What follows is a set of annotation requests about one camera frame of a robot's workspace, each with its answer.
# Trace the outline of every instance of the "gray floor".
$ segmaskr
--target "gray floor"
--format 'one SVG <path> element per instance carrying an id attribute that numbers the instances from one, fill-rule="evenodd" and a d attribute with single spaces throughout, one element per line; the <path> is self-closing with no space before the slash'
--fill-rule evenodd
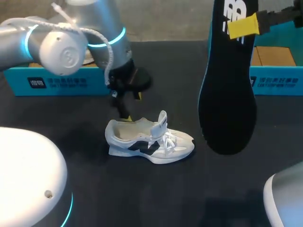
<path id="1" fill-rule="evenodd" d="M 51 17 L 50 4 L 64 0 L 0 0 L 0 21 L 9 17 Z M 131 41 L 204 40 L 214 0 L 116 0 Z M 260 0 L 259 8 L 280 10 L 293 0 Z"/>

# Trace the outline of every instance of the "white sneaker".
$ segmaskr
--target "white sneaker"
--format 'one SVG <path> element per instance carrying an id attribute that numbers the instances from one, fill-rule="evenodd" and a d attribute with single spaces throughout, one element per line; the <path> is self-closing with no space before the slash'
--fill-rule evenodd
<path id="1" fill-rule="evenodd" d="M 167 128 L 165 111 L 161 111 L 158 122 L 145 118 L 136 122 L 111 120 L 105 129 L 105 138 L 110 155 L 142 156 L 155 164 L 176 162 L 195 148 L 191 136 Z"/>

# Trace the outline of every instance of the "shoe insole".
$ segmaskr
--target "shoe insole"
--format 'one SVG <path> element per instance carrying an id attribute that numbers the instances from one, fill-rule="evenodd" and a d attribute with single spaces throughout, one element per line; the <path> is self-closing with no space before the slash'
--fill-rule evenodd
<path id="1" fill-rule="evenodd" d="M 227 21 L 251 16 L 258 0 L 215 0 L 209 61 L 198 103 L 202 133 L 218 154 L 231 155 L 248 144 L 257 119 L 250 83 L 255 36 L 231 40 Z"/>

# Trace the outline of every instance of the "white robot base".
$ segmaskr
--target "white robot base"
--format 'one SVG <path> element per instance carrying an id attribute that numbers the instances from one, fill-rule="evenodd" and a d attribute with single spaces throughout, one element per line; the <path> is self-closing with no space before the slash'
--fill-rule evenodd
<path id="1" fill-rule="evenodd" d="M 0 226 L 68 226 L 73 197 L 67 167 L 48 138 L 0 127 L 0 182 Z"/>
<path id="2" fill-rule="evenodd" d="M 303 226 L 303 162 L 269 178 L 263 197 L 272 227 Z"/>

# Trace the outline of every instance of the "black table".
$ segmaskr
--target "black table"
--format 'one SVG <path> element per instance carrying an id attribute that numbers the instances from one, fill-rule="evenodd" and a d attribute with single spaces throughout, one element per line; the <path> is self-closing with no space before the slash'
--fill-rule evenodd
<path id="1" fill-rule="evenodd" d="M 183 161 L 154 165 L 109 156 L 104 130 L 118 115 L 108 97 L 14 97 L 0 80 L 0 125 L 41 133 L 64 155 L 75 199 L 73 226 L 269 227 L 263 186 L 303 160 L 303 97 L 258 96 L 250 144 L 237 155 L 220 156 L 206 145 L 197 116 L 206 42 L 132 45 L 136 64 L 154 77 L 142 102 L 127 99 L 133 118 L 156 121 L 166 110 L 169 128 L 196 140 L 195 152 Z"/>

